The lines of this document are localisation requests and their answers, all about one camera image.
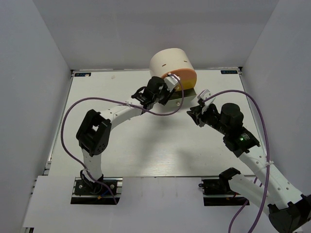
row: cylindrical container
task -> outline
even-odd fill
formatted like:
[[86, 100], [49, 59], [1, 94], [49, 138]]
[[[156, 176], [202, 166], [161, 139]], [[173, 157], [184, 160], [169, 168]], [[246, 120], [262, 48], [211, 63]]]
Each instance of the cylindrical container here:
[[194, 88], [196, 72], [194, 71], [186, 53], [181, 49], [167, 49], [158, 52], [150, 61], [151, 76], [165, 78], [168, 73], [180, 77], [185, 90]]

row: purple cable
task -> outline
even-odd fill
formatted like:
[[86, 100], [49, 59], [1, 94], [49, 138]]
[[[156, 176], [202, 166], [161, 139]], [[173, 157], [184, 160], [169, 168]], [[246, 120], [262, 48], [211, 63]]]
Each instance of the purple cable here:
[[179, 85], [180, 85], [180, 87], [181, 87], [181, 103], [180, 103], [180, 106], [179, 106], [175, 111], [173, 111], [173, 112], [171, 112], [171, 113], [166, 113], [166, 114], [154, 113], [154, 112], [151, 112], [151, 111], [149, 111], [149, 110], [147, 110], [147, 109], [144, 109], [144, 108], [142, 108], [142, 107], [140, 107], [140, 106], [136, 106], [136, 105], [134, 105], [134, 104], [129, 104], [129, 103], [125, 103], [125, 102], [120, 102], [120, 101], [110, 100], [110, 99], [105, 99], [105, 98], [100, 98], [100, 97], [88, 97], [88, 98], [84, 98], [84, 99], [81, 99], [81, 100], [76, 101], [72, 106], [70, 106], [70, 108], [67, 110], [67, 112], [66, 112], [65, 115], [64, 115], [64, 119], [63, 119], [63, 122], [62, 122], [61, 131], [60, 131], [60, 140], [61, 140], [61, 143], [62, 143], [62, 146], [63, 146], [65, 152], [66, 152], [71, 158], [73, 158], [75, 161], [77, 161], [78, 163], [80, 163], [80, 164], [83, 166], [83, 168], [86, 170], [86, 173], [88, 174], [88, 176], [89, 176], [94, 182], [99, 183], [99, 184], [101, 184], [101, 185], [103, 185], [104, 187], [107, 188], [107, 190], [110, 192], [110, 194], [111, 194], [111, 196], [112, 196], [113, 201], [115, 202], [115, 204], [117, 204], [117, 200], [116, 200], [115, 196], [113, 195], [113, 193], [112, 193], [110, 187], [109, 187], [108, 185], [106, 185], [105, 183], [100, 182], [100, 181], [94, 179], [94, 178], [92, 177], [92, 175], [89, 173], [89, 171], [88, 171], [86, 165], [85, 165], [80, 159], [76, 158], [73, 154], [71, 154], [70, 151], [67, 149], [67, 147], [66, 147], [66, 145], [65, 145], [65, 142], [64, 142], [64, 127], [65, 127], [65, 123], [66, 123], [67, 117], [68, 117], [70, 111], [74, 108], [74, 106], [76, 106], [77, 104], [79, 104], [79, 103], [81, 103], [81, 102], [83, 102], [83, 101], [86, 101], [86, 100], [103, 100], [103, 101], [107, 101], [107, 102], [111, 102], [111, 103], [117, 103], [117, 104], [124, 105], [124, 106], [127, 105], [127, 106], [131, 106], [131, 107], [134, 107], [134, 108], [141, 109], [141, 110], [143, 110], [144, 112], [147, 112], [147, 113], [150, 113], [150, 114], [153, 114], [153, 115], [156, 115], [156, 116], [170, 116], [170, 115], [173, 115], [173, 114], [177, 113], [177, 112], [181, 109], [181, 107], [182, 107], [182, 105], [183, 105], [183, 102], [184, 102], [184, 87], [183, 87], [181, 81], [179, 80], [179, 78], [178, 78], [176, 75], [172, 74], [172, 76], [178, 81], [178, 83], [179, 83]]
[[[259, 114], [259, 117], [260, 117], [260, 120], [261, 120], [261, 123], [262, 123], [262, 128], [263, 128], [263, 134], [264, 134], [264, 139], [265, 139], [265, 143], [266, 143], [266, 148], [267, 148], [267, 162], [269, 163], [270, 162], [270, 148], [269, 148], [269, 141], [268, 141], [268, 135], [267, 135], [267, 129], [266, 129], [266, 125], [264, 123], [264, 120], [263, 120], [263, 116], [262, 116], [262, 113], [259, 109], [259, 106], [258, 104], [256, 103], [256, 101], [254, 100], [254, 98], [249, 95], [248, 93], [244, 92], [244, 91], [240, 91], [240, 90], [227, 90], [227, 91], [221, 91], [213, 96], [210, 96], [208, 97], [207, 99], [205, 99], [203, 102], [206, 102], [218, 95], [221, 95], [221, 94], [224, 94], [224, 93], [229, 93], [229, 92], [236, 92], [236, 93], [241, 93], [241, 94], [244, 94], [246, 95], [248, 98], [251, 99], [251, 101], [254, 103], [257, 111], [258, 111], [258, 114]], [[266, 174], [266, 180], [265, 180], [265, 183], [264, 183], [264, 190], [263, 190], [263, 197], [262, 197], [262, 201], [261, 201], [261, 204], [260, 204], [260, 207], [259, 207], [259, 211], [258, 211], [258, 214], [256, 216], [256, 219], [253, 223], [253, 225], [251, 226], [251, 228], [249, 229], [248, 233], [251, 233], [253, 232], [254, 228], [256, 227], [257, 223], [259, 222], [259, 219], [260, 219], [260, 216], [261, 216], [261, 213], [263, 211], [263, 208], [264, 208], [264, 204], [266, 202], [266, 197], [267, 197], [267, 193], [268, 193], [268, 183], [269, 183], [269, 175], [270, 175], [270, 165], [268, 164], [267, 165], [267, 174]], [[247, 203], [245, 203], [241, 209], [239, 209], [239, 211], [233, 216], [233, 219], [231, 220], [231, 223], [230, 225], [232, 226], [232, 223], [234, 221], [234, 219], [236, 218], [236, 216], [242, 211], [242, 209], [244, 208], [244, 206], [246, 205]]]
[[234, 220], [237, 218], [237, 216], [241, 213], [241, 211], [244, 209], [244, 207], [248, 204], [248, 200], [241, 206], [241, 208], [237, 211], [237, 213], [233, 216], [230, 224], [229, 224], [229, 230], [228, 232], [231, 232], [231, 228], [232, 228], [232, 225], [233, 225], [233, 222]]

